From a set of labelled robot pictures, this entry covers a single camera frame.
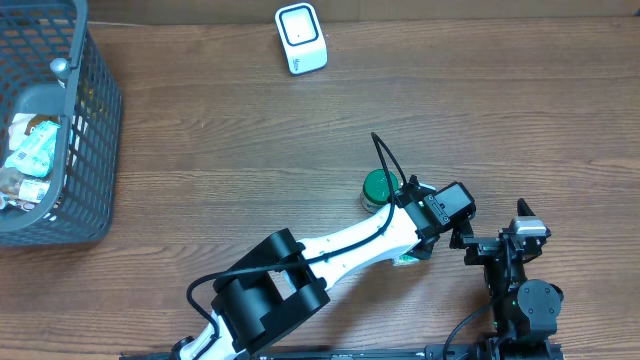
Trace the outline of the teal Kleenex tissue pack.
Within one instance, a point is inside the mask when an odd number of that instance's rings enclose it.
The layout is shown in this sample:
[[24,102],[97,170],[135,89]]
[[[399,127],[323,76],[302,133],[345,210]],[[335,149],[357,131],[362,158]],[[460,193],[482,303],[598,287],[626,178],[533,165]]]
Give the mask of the teal Kleenex tissue pack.
[[407,265],[413,265],[419,262],[418,258],[415,258],[413,256],[407,255],[407,254],[403,254],[401,256],[399,256],[396,259],[392,260],[392,264],[394,266],[407,266]]

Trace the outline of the green lid jar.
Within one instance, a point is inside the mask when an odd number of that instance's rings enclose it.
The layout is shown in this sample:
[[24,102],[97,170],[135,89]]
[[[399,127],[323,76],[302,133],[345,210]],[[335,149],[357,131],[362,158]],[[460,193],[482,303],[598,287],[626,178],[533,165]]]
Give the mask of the green lid jar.
[[397,177],[390,172],[392,189],[389,188],[383,169],[371,171],[364,179],[360,202],[363,208],[375,214],[391,200],[392,193],[399,188]]

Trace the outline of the silver capped amber bottle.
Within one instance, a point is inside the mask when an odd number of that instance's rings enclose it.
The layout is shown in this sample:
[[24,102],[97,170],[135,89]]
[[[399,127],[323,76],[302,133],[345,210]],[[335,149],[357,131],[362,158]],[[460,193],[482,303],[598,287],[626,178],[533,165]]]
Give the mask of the silver capped amber bottle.
[[66,82],[69,79],[71,68],[67,59],[53,59],[50,62],[49,67],[59,81]]

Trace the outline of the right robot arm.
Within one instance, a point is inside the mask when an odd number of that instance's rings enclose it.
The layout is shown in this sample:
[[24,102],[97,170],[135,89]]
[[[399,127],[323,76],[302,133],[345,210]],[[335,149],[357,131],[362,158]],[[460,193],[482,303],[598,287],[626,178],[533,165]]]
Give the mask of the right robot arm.
[[[517,215],[494,237],[476,237],[468,222],[452,231],[450,247],[465,251],[465,264],[483,267],[489,302],[451,331],[442,348],[444,359],[563,357],[561,347],[549,341],[558,330],[563,291],[525,273],[525,265],[542,255],[550,236],[550,229],[522,198],[517,201]],[[452,344],[463,327],[488,311],[494,317],[492,333],[472,344]]]

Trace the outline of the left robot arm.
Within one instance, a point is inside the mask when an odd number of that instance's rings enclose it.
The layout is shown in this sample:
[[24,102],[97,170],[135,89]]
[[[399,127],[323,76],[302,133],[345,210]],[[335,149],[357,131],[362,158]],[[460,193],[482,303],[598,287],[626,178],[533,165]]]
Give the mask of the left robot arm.
[[228,270],[190,284],[212,282],[216,296],[210,310],[189,302],[207,326],[176,343],[171,356],[248,359],[328,304],[330,289],[346,275],[405,253],[427,259],[439,236],[475,211],[460,182],[435,191],[411,180],[373,216],[339,232],[296,240],[289,229],[277,231]]

